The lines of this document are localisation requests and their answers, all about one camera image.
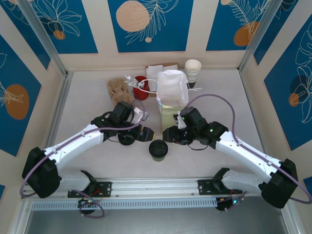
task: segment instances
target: white table surface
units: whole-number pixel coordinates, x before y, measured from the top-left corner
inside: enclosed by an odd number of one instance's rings
[[[95,117],[113,110],[106,83],[124,75],[144,75],[145,71],[113,70],[75,72],[65,108],[61,117],[56,142],[66,140],[81,131]],[[202,70],[195,88],[190,91],[190,100],[201,94],[217,94],[226,98],[236,112],[236,135],[262,150],[255,123],[245,91],[237,70]],[[160,112],[156,98],[144,101],[150,117],[142,125],[161,134]],[[231,129],[232,112],[226,103],[215,97],[203,97],[193,104],[207,122],[218,121]],[[66,169],[84,169],[97,178],[151,178],[151,177],[206,177],[214,176],[221,167],[241,172],[250,172],[235,159],[212,148],[192,151],[187,146],[168,143],[169,151],[162,162],[155,162],[149,154],[150,142],[135,142],[130,146],[105,141],[66,165]],[[192,147],[203,147],[193,143]]]

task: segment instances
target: stack of paper cups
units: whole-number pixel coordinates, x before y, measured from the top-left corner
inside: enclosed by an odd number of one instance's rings
[[[200,69],[201,69],[200,61],[195,59],[190,59],[186,61],[184,73],[186,75],[190,88],[194,88],[195,83],[199,76]]]

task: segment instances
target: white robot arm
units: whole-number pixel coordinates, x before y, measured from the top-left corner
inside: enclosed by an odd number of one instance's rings
[[[163,132],[164,141],[188,145],[193,140],[198,140],[203,145],[234,157],[254,172],[254,174],[238,173],[229,168],[221,168],[213,177],[214,189],[220,193],[225,192],[224,194],[228,190],[248,191],[262,195],[268,203],[277,208],[285,206],[297,185],[278,168],[298,180],[296,167],[292,161],[286,159],[281,162],[258,151],[236,138],[227,127],[218,122],[207,123],[192,106],[183,109],[174,118],[179,122],[178,126],[170,127]]]
[[[48,197],[55,191],[78,190],[91,194],[94,189],[92,184],[96,180],[87,171],[65,171],[64,166],[82,152],[116,135],[123,145],[130,145],[135,140],[152,140],[154,132],[138,124],[142,117],[145,120],[148,113],[143,115],[137,107],[119,102],[112,112],[96,117],[91,124],[69,139],[44,150],[38,147],[32,149],[22,177],[25,179],[28,176],[27,183],[41,198]],[[43,158],[47,159],[38,165]]]

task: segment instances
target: white tissue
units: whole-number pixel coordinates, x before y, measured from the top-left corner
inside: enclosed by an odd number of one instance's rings
[[[171,66],[164,67],[163,71],[167,71],[167,70],[178,70],[178,68],[177,68],[177,65],[171,65]]]
[[[146,78],[157,81],[157,74],[158,72],[162,72],[162,69],[163,69],[162,65],[148,66],[148,68],[146,68]],[[157,89],[157,82],[149,81],[148,86],[151,92],[155,92]]]

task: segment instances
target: red cup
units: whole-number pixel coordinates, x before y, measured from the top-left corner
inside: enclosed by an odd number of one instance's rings
[[[146,77],[144,77],[144,76],[138,76],[138,77],[135,77],[135,79],[136,79],[138,82],[141,82],[142,80],[145,80]],[[150,91],[150,89],[149,89],[149,87],[148,87],[148,80],[146,80],[146,81],[144,82],[144,87],[141,88],[141,89],[146,90],[146,91]],[[148,98],[148,95],[149,95],[149,93],[146,93],[146,92],[144,92],[144,91],[142,91],[142,90],[139,90],[139,89],[137,89],[137,88],[133,88],[133,91],[132,91],[132,92],[133,92],[133,96],[135,96],[135,99],[138,99],[138,100],[141,100],[141,101],[147,99],[147,98]]]

